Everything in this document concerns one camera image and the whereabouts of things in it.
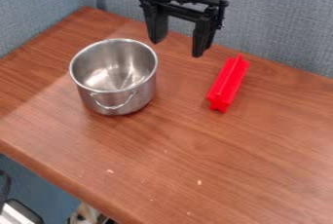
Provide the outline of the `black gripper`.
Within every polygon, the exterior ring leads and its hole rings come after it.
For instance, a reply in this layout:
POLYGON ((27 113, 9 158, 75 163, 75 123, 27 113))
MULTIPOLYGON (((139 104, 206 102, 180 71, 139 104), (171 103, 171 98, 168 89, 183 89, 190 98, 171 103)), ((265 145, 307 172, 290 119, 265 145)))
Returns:
POLYGON ((192 57, 200 57, 211 46, 215 21, 223 20, 226 0, 142 0, 148 37, 154 44, 167 37, 167 14, 196 20, 192 31, 192 57))

